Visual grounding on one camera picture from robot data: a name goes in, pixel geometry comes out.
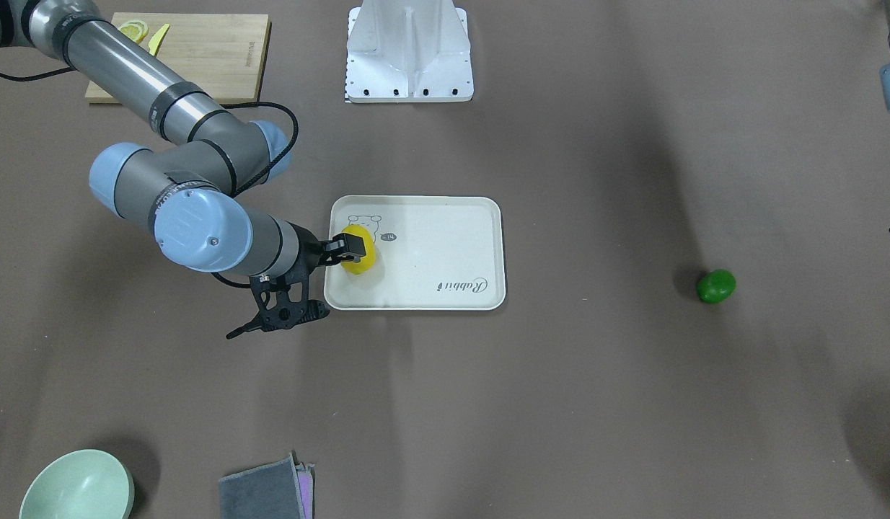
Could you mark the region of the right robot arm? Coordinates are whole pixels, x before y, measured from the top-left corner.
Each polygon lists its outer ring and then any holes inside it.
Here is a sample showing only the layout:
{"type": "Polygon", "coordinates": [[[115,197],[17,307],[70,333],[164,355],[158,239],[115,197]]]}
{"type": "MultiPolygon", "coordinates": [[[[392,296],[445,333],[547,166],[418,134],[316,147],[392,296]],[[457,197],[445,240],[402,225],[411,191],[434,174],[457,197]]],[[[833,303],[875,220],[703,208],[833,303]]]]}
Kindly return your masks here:
{"type": "Polygon", "coordinates": [[[171,262],[198,272],[302,283],[319,266],[366,261],[366,240],[320,241],[237,196],[289,167],[297,133],[243,122],[103,19],[92,1],[0,1],[0,48],[32,47],[88,76],[172,144],[106,148],[89,186],[116,216],[143,226],[171,262]]]}

